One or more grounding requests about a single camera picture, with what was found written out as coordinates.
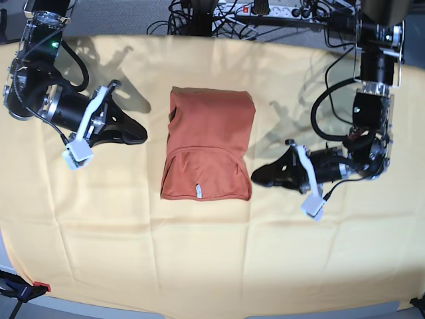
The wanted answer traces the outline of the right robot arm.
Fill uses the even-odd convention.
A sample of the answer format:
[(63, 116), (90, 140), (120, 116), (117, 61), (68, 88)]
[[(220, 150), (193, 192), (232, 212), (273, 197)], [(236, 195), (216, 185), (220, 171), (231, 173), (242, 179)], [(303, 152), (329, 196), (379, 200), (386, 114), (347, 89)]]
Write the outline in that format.
[[(86, 96), (90, 81), (82, 59), (63, 39), (70, 22), (74, 1), (27, 1), (27, 24), (19, 50), (11, 63), (4, 87), (4, 105), (18, 120), (38, 118), (52, 127), (64, 145), (138, 145), (147, 140), (147, 130), (130, 118), (114, 101), (113, 92), (121, 86), (112, 80), (92, 96)], [(54, 63), (64, 49), (82, 73), (82, 83), (72, 84)]]

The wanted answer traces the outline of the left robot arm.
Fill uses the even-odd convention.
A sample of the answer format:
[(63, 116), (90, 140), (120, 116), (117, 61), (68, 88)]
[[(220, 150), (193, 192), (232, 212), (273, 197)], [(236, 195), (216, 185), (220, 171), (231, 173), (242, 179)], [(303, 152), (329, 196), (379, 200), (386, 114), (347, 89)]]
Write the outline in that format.
[[(350, 49), (361, 56), (360, 72), (334, 85), (327, 85), (313, 103), (310, 121), (313, 131), (327, 142), (341, 146), (310, 152), (293, 140), (286, 140), (287, 152), (275, 162), (255, 170), (252, 182), (263, 187), (283, 187), (300, 193), (315, 185), (339, 186), (357, 174), (360, 180), (374, 179), (390, 163), (390, 125), (394, 96), (393, 86), (400, 86), (403, 62), (405, 18), (412, 1), (355, 1), (351, 8), (317, 14), (317, 1), (307, 1), (294, 11), (318, 18), (326, 31), (343, 33), (350, 39)], [(328, 134), (318, 125), (317, 111), (332, 93), (359, 83), (349, 132)]]

